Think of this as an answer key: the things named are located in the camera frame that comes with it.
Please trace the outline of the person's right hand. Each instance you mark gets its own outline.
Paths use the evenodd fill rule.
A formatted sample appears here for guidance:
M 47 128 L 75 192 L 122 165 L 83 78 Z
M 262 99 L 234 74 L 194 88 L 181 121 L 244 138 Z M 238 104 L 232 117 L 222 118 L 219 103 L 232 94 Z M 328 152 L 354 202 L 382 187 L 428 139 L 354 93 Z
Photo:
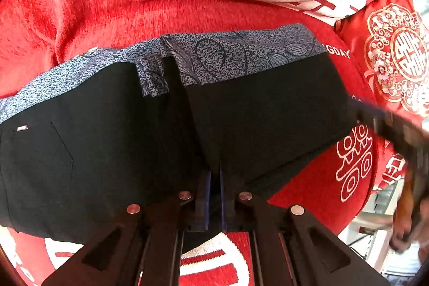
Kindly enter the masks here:
M 405 174 L 404 187 L 393 215 L 393 234 L 390 238 L 390 247 L 396 252 L 404 252 L 411 245 L 410 242 L 403 241 L 405 234 L 409 234 L 413 241 L 419 242 L 421 249 L 428 244 L 428 198 L 422 199 L 420 203 L 420 217 L 424 224 L 417 233 L 411 233 L 414 207 L 413 180 L 413 171 L 408 168 Z

